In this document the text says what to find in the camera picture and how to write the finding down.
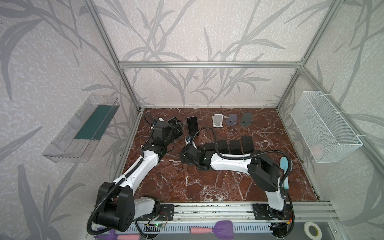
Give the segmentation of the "black smartphone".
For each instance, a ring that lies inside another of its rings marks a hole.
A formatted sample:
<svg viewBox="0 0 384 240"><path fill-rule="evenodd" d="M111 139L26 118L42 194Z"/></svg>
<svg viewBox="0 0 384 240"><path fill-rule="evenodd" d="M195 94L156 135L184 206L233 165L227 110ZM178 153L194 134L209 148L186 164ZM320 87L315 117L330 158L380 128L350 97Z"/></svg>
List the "black smartphone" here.
<svg viewBox="0 0 384 240"><path fill-rule="evenodd" d="M230 144L230 153L231 155L241 155L242 154L242 146L241 142L238 140L231 140Z"/></svg>
<svg viewBox="0 0 384 240"><path fill-rule="evenodd" d="M199 130L198 118L196 116L187 118L188 131L191 137L194 137Z"/></svg>
<svg viewBox="0 0 384 240"><path fill-rule="evenodd" d="M242 147L244 154L252 154L255 150L253 138L251 136L242 136Z"/></svg>

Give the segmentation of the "large smartphone silver edge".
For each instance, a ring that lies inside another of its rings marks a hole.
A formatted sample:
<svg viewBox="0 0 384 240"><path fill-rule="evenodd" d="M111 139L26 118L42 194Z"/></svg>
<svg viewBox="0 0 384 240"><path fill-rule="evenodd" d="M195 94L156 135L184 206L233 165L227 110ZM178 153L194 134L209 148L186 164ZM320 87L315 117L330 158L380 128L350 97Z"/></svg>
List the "large smartphone silver edge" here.
<svg viewBox="0 0 384 240"><path fill-rule="evenodd" d="M204 151L205 152L209 152L209 151L215 152L216 151L215 143L205 143L204 144Z"/></svg>

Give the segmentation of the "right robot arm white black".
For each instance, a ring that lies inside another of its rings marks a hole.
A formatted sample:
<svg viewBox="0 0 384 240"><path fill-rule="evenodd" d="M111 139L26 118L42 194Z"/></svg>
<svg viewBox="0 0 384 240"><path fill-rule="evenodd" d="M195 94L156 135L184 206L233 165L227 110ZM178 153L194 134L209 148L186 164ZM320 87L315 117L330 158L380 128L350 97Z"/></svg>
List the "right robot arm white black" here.
<svg viewBox="0 0 384 240"><path fill-rule="evenodd" d="M281 154L287 159L287 168L277 165L268 154ZM282 151L254 151L252 154L228 155L217 151L199 150L193 144L187 144L180 153L181 162L194 165L201 171L233 171L251 176L256 184L265 191L270 210L282 213L286 205L284 182L293 169L293 162Z"/></svg>

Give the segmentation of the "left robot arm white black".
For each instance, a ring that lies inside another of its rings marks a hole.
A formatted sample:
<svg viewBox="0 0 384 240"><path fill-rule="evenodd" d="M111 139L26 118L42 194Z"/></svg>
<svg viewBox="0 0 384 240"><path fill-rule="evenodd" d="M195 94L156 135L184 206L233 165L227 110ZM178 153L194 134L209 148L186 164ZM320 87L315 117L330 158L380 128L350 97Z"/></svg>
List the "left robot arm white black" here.
<svg viewBox="0 0 384 240"><path fill-rule="evenodd" d="M113 182L104 182L96 206L87 222L87 232L96 236L110 230L126 231L142 216L157 216L159 201L151 197L135 199L134 195L147 174L168 152L168 145L183 134L183 123L177 118L152 122L152 132L141 147L133 165Z"/></svg>

